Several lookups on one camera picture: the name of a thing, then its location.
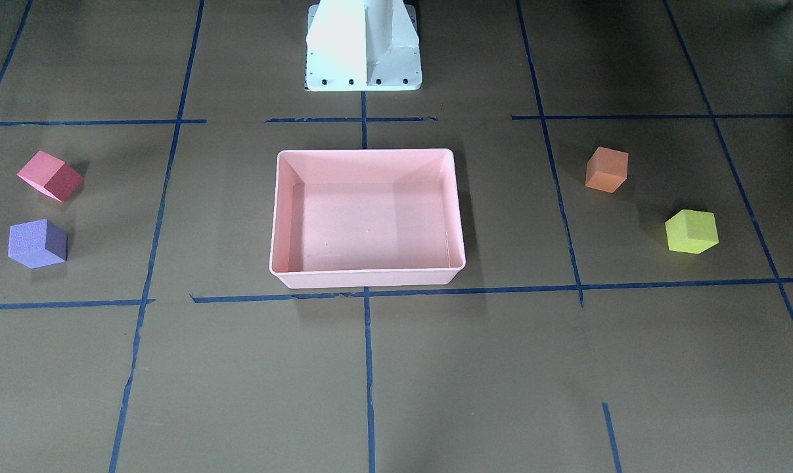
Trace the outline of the orange foam block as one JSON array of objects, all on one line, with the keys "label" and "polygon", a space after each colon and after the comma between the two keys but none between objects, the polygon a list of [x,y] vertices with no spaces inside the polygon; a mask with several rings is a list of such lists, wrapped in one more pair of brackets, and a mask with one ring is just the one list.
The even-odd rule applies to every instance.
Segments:
[{"label": "orange foam block", "polygon": [[597,147],[586,168],[585,186],[602,192],[615,192],[627,179],[629,154]]}]

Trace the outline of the purple foam block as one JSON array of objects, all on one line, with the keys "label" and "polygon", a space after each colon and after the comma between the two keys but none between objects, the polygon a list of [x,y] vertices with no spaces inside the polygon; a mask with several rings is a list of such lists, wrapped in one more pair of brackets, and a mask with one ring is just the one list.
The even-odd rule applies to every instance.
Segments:
[{"label": "purple foam block", "polygon": [[68,234],[48,219],[9,227],[7,255],[30,269],[63,263],[68,259]]}]

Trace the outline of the yellow-green foam block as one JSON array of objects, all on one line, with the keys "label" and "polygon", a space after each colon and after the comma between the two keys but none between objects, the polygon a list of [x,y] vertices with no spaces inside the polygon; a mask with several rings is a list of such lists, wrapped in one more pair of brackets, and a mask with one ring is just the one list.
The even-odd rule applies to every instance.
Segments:
[{"label": "yellow-green foam block", "polygon": [[679,210],[667,219],[666,236],[670,251],[685,254],[702,254],[719,242],[714,213],[697,210]]}]

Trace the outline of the red foam block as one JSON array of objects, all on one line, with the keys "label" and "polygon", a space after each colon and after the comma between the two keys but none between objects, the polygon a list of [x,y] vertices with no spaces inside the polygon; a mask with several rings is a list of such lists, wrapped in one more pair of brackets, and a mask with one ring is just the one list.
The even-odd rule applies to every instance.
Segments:
[{"label": "red foam block", "polygon": [[83,183],[83,177],[67,162],[38,150],[16,174],[36,191],[65,202]]}]

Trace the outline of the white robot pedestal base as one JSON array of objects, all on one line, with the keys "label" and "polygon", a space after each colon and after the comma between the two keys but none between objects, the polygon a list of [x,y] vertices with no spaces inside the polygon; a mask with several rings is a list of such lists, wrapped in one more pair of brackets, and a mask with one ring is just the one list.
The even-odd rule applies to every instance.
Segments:
[{"label": "white robot pedestal base", "polygon": [[312,92],[414,91],[423,81],[417,12],[404,1],[318,2],[306,46]]}]

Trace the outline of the pink plastic bin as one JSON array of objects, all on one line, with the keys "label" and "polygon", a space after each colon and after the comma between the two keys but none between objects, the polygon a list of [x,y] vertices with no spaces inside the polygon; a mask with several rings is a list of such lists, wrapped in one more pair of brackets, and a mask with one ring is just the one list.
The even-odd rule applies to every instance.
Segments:
[{"label": "pink plastic bin", "polygon": [[288,288],[448,284],[467,263],[447,148],[282,150],[268,269]]}]

